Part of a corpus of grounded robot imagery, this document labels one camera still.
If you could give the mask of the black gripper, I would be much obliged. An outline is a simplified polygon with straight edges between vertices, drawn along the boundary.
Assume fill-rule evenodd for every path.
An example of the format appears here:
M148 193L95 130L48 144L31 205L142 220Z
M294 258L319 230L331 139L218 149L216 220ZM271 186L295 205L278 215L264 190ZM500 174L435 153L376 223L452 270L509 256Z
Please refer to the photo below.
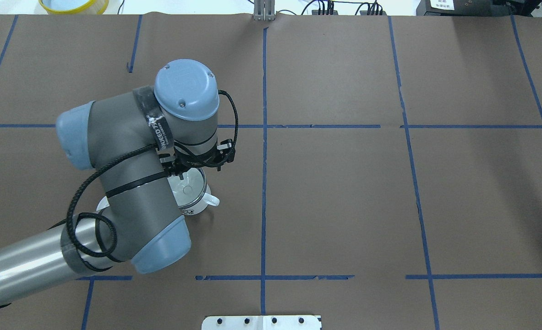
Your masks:
M189 155L185 153L160 153L159 161L166 173L171 176L184 175L190 169L216 167L218 153Z

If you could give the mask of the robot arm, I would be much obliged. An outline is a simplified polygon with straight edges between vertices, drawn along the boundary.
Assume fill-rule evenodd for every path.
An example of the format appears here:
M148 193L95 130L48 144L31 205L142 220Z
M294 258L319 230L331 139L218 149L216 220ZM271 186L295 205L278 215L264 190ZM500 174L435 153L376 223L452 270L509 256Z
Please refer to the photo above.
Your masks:
M0 249L0 309L118 263L146 274L181 259L191 239L168 178L233 161L236 138L217 136L221 95L206 65L177 59L152 86L59 115L68 159L93 174L59 224Z

